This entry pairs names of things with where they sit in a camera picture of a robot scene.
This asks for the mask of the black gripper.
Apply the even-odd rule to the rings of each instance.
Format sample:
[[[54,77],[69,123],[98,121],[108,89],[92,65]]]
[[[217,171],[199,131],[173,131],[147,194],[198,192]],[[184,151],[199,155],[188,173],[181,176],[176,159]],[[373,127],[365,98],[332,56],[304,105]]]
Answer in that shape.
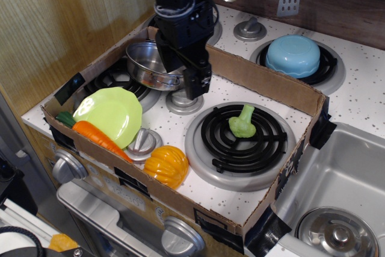
[[[196,99],[209,91],[211,64],[186,69],[184,62],[199,64],[208,60],[207,40],[214,32],[213,5],[209,0],[194,0],[184,10],[155,7],[158,26],[156,44],[167,73],[183,71],[188,99]]]

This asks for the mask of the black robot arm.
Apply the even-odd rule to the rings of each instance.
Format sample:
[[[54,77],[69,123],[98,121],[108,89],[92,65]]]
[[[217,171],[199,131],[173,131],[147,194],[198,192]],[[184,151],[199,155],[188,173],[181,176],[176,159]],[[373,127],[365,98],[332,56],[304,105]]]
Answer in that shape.
[[[206,50],[214,34],[213,0],[155,0],[155,42],[167,72],[184,67],[188,99],[208,92],[212,69]]]

